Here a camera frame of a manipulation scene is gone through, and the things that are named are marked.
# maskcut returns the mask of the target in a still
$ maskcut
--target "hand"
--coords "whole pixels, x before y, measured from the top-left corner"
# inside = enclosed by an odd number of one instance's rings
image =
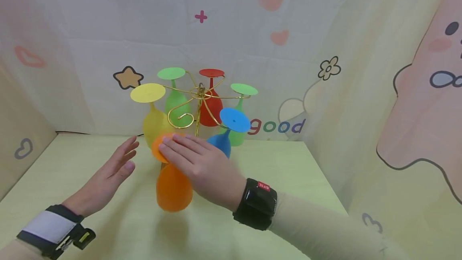
[[[164,157],[189,178],[192,188],[216,205],[235,212],[246,178],[221,150],[195,136],[174,135],[159,146]]]
[[[135,148],[139,145],[136,136],[127,139],[78,192],[63,202],[63,205],[84,217],[106,207],[120,184],[134,171],[135,164],[130,159],[136,155]]]

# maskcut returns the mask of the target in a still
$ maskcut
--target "cartoon character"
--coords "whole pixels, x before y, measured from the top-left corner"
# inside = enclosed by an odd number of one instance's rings
[[[279,108],[279,122],[288,122],[291,126],[300,123],[304,125],[313,112],[312,108],[315,107],[314,101],[319,99],[321,87],[322,80],[318,80],[308,88],[303,101],[299,99],[284,101]],[[288,141],[298,141],[301,140],[302,133],[300,130],[298,132],[288,130],[286,136],[289,138]]]
[[[303,101],[292,98],[282,103],[279,108],[279,122],[288,122],[291,126],[298,124],[303,127],[310,115],[314,112],[313,108],[316,106],[315,101],[322,97],[321,87],[324,86],[322,85],[322,81],[329,80],[329,78],[340,74],[340,71],[341,67],[338,65],[338,56],[321,62],[318,71],[316,71],[317,77],[310,78],[310,80],[315,80],[315,83],[308,87]],[[302,136],[301,128],[288,130],[286,136],[288,136],[289,141],[300,140]]]
[[[435,165],[462,203],[462,0],[442,0],[411,65],[395,75],[397,100],[377,144],[396,170]]]

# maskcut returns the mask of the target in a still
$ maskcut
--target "wristband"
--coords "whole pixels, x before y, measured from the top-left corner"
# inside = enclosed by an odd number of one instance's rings
[[[234,220],[257,230],[271,225],[278,194],[270,186],[254,179],[247,179],[241,202],[233,213]]]
[[[80,224],[84,217],[63,205],[53,205],[27,224],[17,238],[42,251],[42,256],[56,260],[74,244],[83,250],[96,235]]]

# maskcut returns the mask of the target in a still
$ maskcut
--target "silicone wine glass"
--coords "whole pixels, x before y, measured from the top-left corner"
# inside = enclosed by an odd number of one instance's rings
[[[172,87],[176,89],[176,83],[175,80],[182,77],[185,75],[186,71],[180,67],[168,67],[165,69],[162,69],[157,73],[157,76],[163,80],[170,80]],[[187,102],[188,100],[186,99],[186,96],[178,91],[172,89],[170,91],[170,94],[167,97],[167,100],[165,101],[165,114],[168,115],[168,112],[172,110],[175,107],[178,107],[179,105]],[[189,117],[181,117],[183,114],[189,114],[191,112],[191,107],[189,104],[182,105],[179,108],[174,109],[170,113],[170,121],[176,125],[176,126],[187,126],[190,123],[190,118]]]
[[[201,69],[199,73],[204,77],[210,78],[209,89],[213,87],[213,78],[222,77],[223,75],[225,75],[225,73],[219,69]],[[207,92],[206,94],[218,96],[215,89],[213,89],[211,92]],[[210,109],[210,112],[212,113],[213,117],[215,117],[215,119],[221,124],[221,120],[219,117],[220,111],[223,109],[223,103],[221,99],[211,97],[209,99],[206,99],[205,101],[207,102],[207,107]],[[199,118],[199,122],[204,126],[217,126],[216,122],[213,120],[213,118],[207,111],[207,108],[205,107],[204,103],[201,104],[201,116]]]
[[[193,199],[193,187],[189,179],[172,164],[167,164],[156,183],[157,204],[168,212],[182,211]]]
[[[154,102],[165,95],[165,88],[157,83],[145,83],[135,87],[130,97],[135,102],[149,103],[150,110],[143,121],[143,133],[146,143],[151,148],[152,142],[159,135],[172,132],[173,127],[167,120],[167,115],[159,111]]]
[[[230,132],[247,132],[250,129],[250,121],[245,114],[234,108],[222,109],[220,118],[228,129],[222,134],[211,136],[207,142],[219,148],[229,159],[231,156]]]
[[[247,84],[243,84],[243,83],[233,83],[233,84],[231,84],[231,88],[232,88],[232,90],[234,90],[234,92],[239,93],[240,96],[244,96],[244,95],[252,96],[252,95],[256,95],[258,93],[258,90],[256,90],[254,87],[249,86]],[[243,104],[243,98],[240,98],[239,102],[237,103],[237,106],[235,107],[235,109],[237,109],[238,111],[244,113],[244,110],[242,108],[242,104]],[[245,132],[234,132],[232,130],[230,132],[231,146],[237,147],[237,146],[240,146],[241,144],[243,144],[244,143],[244,136],[245,136]]]

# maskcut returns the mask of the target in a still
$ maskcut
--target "gold wire rack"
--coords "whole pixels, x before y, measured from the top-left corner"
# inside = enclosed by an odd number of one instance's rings
[[[163,85],[163,87],[166,87],[167,89],[172,89],[172,90],[176,90],[176,91],[179,91],[179,92],[182,92],[182,93],[188,93],[190,96],[191,96],[191,99],[189,99],[188,101],[186,102],[183,102],[181,105],[178,105],[176,107],[174,107],[173,109],[170,109],[170,111],[168,111],[168,114],[167,114],[167,120],[168,120],[168,123],[173,126],[174,128],[176,129],[186,129],[186,128],[189,128],[190,126],[192,126],[194,124],[194,122],[196,123],[196,126],[195,126],[195,131],[194,131],[194,135],[195,136],[198,136],[199,134],[199,121],[200,121],[200,118],[201,118],[201,106],[202,104],[204,104],[205,108],[207,109],[207,112],[209,113],[210,117],[212,118],[212,120],[218,125],[218,126],[221,126],[222,128],[224,129],[227,129],[226,126],[224,126],[223,124],[220,124],[218,122],[218,120],[213,116],[212,112],[210,111],[210,108],[209,106],[207,105],[207,99],[210,99],[210,98],[218,98],[218,99],[248,99],[250,96],[249,95],[242,95],[242,96],[235,96],[235,97],[224,97],[224,96],[214,96],[212,95],[212,90],[214,90],[216,87],[219,86],[219,84],[221,84],[224,80],[225,80],[225,75],[220,75],[220,77],[222,77],[222,79],[217,83],[215,84],[213,87],[211,87],[210,89],[208,89],[207,87],[204,86],[203,83],[199,83],[198,85],[196,84],[196,81],[194,80],[194,77],[192,76],[191,72],[189,71],[186,71],[186,73],[189,75],[189,77],[191,78],[191,81],[192,83],[194,84],[194,87],[190,90],[182,90],[182,89],[177,89],[176,87],[170,87],[170,86],[166,86],[166,85]],[[175,125],[174,123],[171,122],[171,119],[170,119],[170,114],[172,113],[172,111],[176,110],[177,108],[180,108],[182,107],[183,105],[187,105],[189,102],[193,101],[194,99],[196,99],[198,102],[197,102],[197,112],[196,112],[196,115],[194,116],[192,113],[185,113],[185,114],[182,114],[181,116],[178,117],[178,119],[182,119],[183,117],[185,116],[190,116],[191,117],[191,123],[189,123],[188,125],[186,126],[177,126]]]

